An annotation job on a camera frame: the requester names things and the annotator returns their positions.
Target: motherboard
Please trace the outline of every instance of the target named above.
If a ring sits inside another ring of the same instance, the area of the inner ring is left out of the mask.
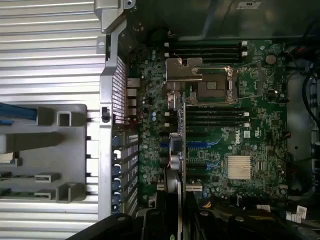
[[[202,49],[206,66],[201,70],[203,79],[215,74],[216,80],[186,82],[181,90],[180,98],[189,103],[185,109],[187,183],[201,184],[202,198],[286,198],[283,156],[287,143],[283,139],[288,94],[286,63],[281,55],[284,44],[271,40],[195,44],[196,47],[183,47],[183,51],[170,51],[167,46],[140,46],[130,55],[128,77],[141,79],[136,97],[139,202],[150,205],[155,200],[157,185],[164,182],[164,169],[169,166],[169,134],[173,128],[179,132],[180,127],[181,111],[171,109],[168,100],[166,60],[190,58],[195,48]],[[208,52],[214,53],[208,45],[222,49],[225,45],[241,44],[242,51],[243,45],[245,50],[237,60],[206,59]],[[219,75],[221,69],[227,71],[226,76],[232,70],[231,93],[222,79],[225,74]]]

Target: chipset heatsink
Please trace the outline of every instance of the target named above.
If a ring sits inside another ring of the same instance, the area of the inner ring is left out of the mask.
[[[250,180],[252,178],[252,164],[250,156],[228,156],[228,179]]]

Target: green circuit board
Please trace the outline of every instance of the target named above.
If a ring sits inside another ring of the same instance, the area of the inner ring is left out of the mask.
[[[287,194],[285,187],[282,187],[285,185],[285,163],[275,155],[275,150],[278,156],[287,152],[286,142],[279,140],[287,129],[287,107],[280,101],[287,97],[285,59],[278,57],[274,65],[263,64],[260,71],[256,64],[250,64],[263,62],[269,53],[283,52],[284,44],[251,40],[248,41],[247,51],[244,62],[230,66],[238,66],[238,101],[232,107],[245,108],[249,112],[250,127],[204,126],[189,129],[189,132],[206,132],[207,135],[188,136],[187,142],[218,142],[208,148],[189,147],[187,151],[187,163],[208,166],[192,169],[187,165],[187,180],[203,184],[203,197],[243,194],[285,198]],[[138,199],[141,204],[148,204],[154,199],[157,183],[163,182],[163,167],[167,163],[168,148],[161,146],[161,143],[168,142],[168,136],[161,134],[166,122],[164,113],[168,111],[168,97],[164,96],[162,89],[166,80],[165,60],[164,52],[159,48],[140,47],[131,55],[129,63],[129,77],[142,80],[137,93]],[[270,90],[277,91],[276,97],[270,98]],[[228,179],[227,157],[230,155],[250,156],[250,180]]]

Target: heatsink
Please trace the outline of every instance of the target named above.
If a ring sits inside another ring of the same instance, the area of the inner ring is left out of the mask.
[[[228,156],[228,179],[250,180],[252,165],[250,156]]]

